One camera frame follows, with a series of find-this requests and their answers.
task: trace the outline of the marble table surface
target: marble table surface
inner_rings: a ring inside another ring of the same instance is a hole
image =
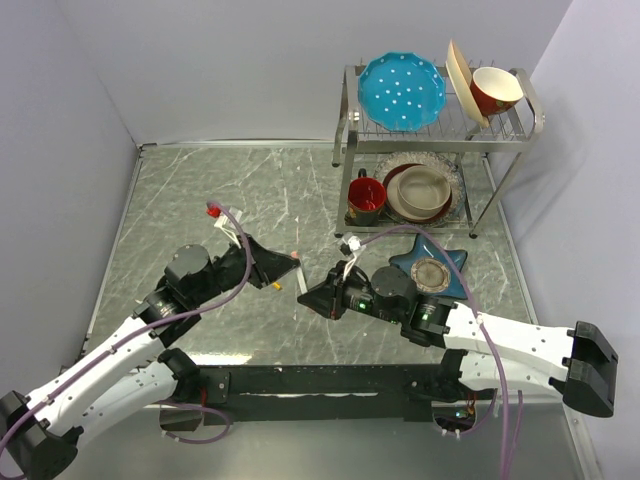
[[[490,195],[478,158],[464,160],[471,206]],[[136,299],[155,287],[182,245],[204,245],[221,255],[228,240],[213,228],[205,202],[241,209],[246,232],[265,248],[297,251],[309,286],[342,258],[334,237],[342,170],[331,166],[327,145],[272,148],[260,145],[149,147],[107,272],[87,350],[104,341],[131,314]],[[465,278],[482,310],[530,322],[508,237],[497,212],[475,240],[440,234],[449,249],[466,249]],[[391,236],[368,247],[360,266],[373,274],[413,236]],[[296,303],[295,275],[282,290],[247,286],[228,305],[205,314],[176,342],[201,365],[398,364],[439,362],[443,351],[400,337],[399,326],[350,312],[330,321]]]

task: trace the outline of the table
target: table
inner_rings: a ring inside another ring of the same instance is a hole
[[[213,228],[205,202],[215,198],[243,210],[244,229],[265,248],[302,259],[308,284],[323,280],[342,257],[334,237],[341,171],[329,144],[311,147],[152,147],[141,155],[122,229],[89,329],[88,350],[131,314],[153,290],[173,253],[198,243],[221,255],[228,240]],[[480,162],[465,166],[472,207],[492,194]],[[446,248],[466,249],[463,273],[483,311],[531,322],[510,237],[498,211],[484,235],[439,235]],[[369,274],[406,252],[413,236],[393,236],[367,249]],[[442,350],[400,337],[399,328],[349,313],[330,322],[296,303],[295,275],[282,291],[247,287],[229,305],[204,315],[176,346],[201,365],[438,363]]]
[[[477,209],[491,195],[491,179],[482,162],[465,168],[471,207]],[[200,243],[211,255],[226,250],[227,240],[205,214],[209,198],[243,210],[244,228],[266,248],[299,252],[309,285],[324,279],[341,258],[333,235],[340,174],[324,143],[144,147],[86,350],[130,315],[177,248]],[[535,320],[501,211],[489,213],[484,234],[475,240],[466,234],[438,238],[449,249],[469,251],[463,273],[484,311]],[[361,266],[372,272],[411,244],[408,236],[384,239],[367,250]],[[281,291],[247,287],[176,345],[205,366],[430,364],[442,358],[436,348],[401,338],[395,325],[353,312],[337,322],[320,318],[296,304],[294,275],[281,284]],[[160,439],[156,418],[151,407],[114,427],[60,478],[100,471],[110,478],[158,480],[485,479],[495,478],[498,469],[497,420],[460,444],[440,438],[432,424],[397,418],[245,422],[219,444],[192,448]],[[527,399],[513,478],[584,478],[594,460],[580,418],[568,419],[559,403]]]

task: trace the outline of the blue plate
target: blue plate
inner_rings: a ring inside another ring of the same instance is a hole
[[[389,52],[372,60],[358,87],[367,116],[393,132],[415,132],[435,122],[447,102],[438,69],[411,52]]]
[[[462,270],[467,260],[466,250],[445,250],[453,260],[453,264]],[[425,259],[433,260],[430,264]],[[462,288],[462,283],[453,273],[444,255],[422,235],[416,235],[413,248],[403,255],[395,255],[389,259],[391,265],[395,265],[416,282],[418,290],[436,297],[452,297],[465,300],[467,294]]]

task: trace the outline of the dish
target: dish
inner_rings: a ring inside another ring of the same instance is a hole
[[[466,250],[446,252],[457,269],[462,270],[468,256]],[[409,275],[421,292],[463,300],[467,298],[460,280],[451,270],[444,255],[422,235],[416,235],[411,251],[391,257],[389,263]]]
[[[391,170],[389,173],[387,173],[387,175],[384,178],[384,181],[382,182],[382,184],[385,186],[385,188],[389,187],[389,183],[391,182],[391,180],[393,179],[393,177],[399,177],[400,174],[402,174],[402,172],[404,172],[405,170],[407,170],[408,168],[414,167],[416,165],[420,165],[419,163],[405,163],[402,165],[399,165],[397,167],[395,167],[393,170]],[[386,203],[386,214],[389,218],[391,218],[392,220],[394,220],[395,222],[410,222],[410,223],[415,223],[417,225],[424,225],[424,224],[436,224],[437,221],[444,217],[445,214],[447,214],[447,212],[449,212],[449,207],[451,206],[451,201],[452,201],[452,195],[449,196],[449,200],[447,200],[447,203],[444,204],[444,207],[442,207],[442,210],[440,210],[436,215],[432,216],[432,217],[427,217],[427,218],[423,218],[423,219],[417,219],[417,220],[412,220],[409,218],[405,218],[403,216],[401,216],[397,211],[395,211],[393,209],[393,207],[391,206],[391,204],[389,203],[389,195],[387,194],[387,203]]]
[[[411,215],[431,218],[451,196],[451,185],[437,170],[425,165],[406,169],[398,179],[398,199]]]
[[[438,69],[411,52],[389,52],[369,62],[358,79],[367,116],[389,131],[415,132],[436,121],[447,102]]]
[[[394,175],[393,178],[389,181],[389,185],[387,186],[387,201],[389,202],[389,207],[402,218],[409,220],[410,222],[415,223],[425,223],[426,221],[431,219],[431,216],[419,217],[416,215],[412,215],[407,210],[405,210],[404,206],[400,202],[400,193],[398,192],[398,181],[400,180],[400,175]]]
[[[402,172],[412,165],[427,165],[438,170],[447,177],[449,185],[451,185],[451,196],[449,197],[449,202],[447,202],[437,215],[427,220],[410,221],[403,219],[390,208],[388,203],[388,208],[386,209],[387,216],[393,221],[399,223],[409,221],[410,223],[419,225],[428,224],[433,227],[439,227],[447,224],[448,222],[457,221],[467,198],[467,191],[458,168],[444,155],[432,152],[393,153],[378,162],[378,165],[373,172],[373,177],[380,180],[382,184],[387,187],[393,176],[397,175],[398,171]]]
[[[480,113],[478,104],[471,93],[471,70],[469,70],[467,61],[453,40],[449,42],[449,51],[447,53],[445,66],[451,79],[451,85],[453,85],[453,89],[465,113],[471,120],[480,124],[482,128],[487,128],[489,126],[489,120]]]
[[[487,116],[506,112],[524,97],[518,79],[496,67],[477,68],[470,89],[478,109]]]

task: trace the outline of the star-shaped dish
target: star-shaped dish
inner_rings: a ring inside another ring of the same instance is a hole
[[[462,270],[469,255],[466,250],[446,250],[453,263]],[[418,290],[437,297],[451,297],[464,300],[462,284],[451,271],[444,255],[422,235],[416,235],[410,252],[395,255],[389,259],[416,282]]]

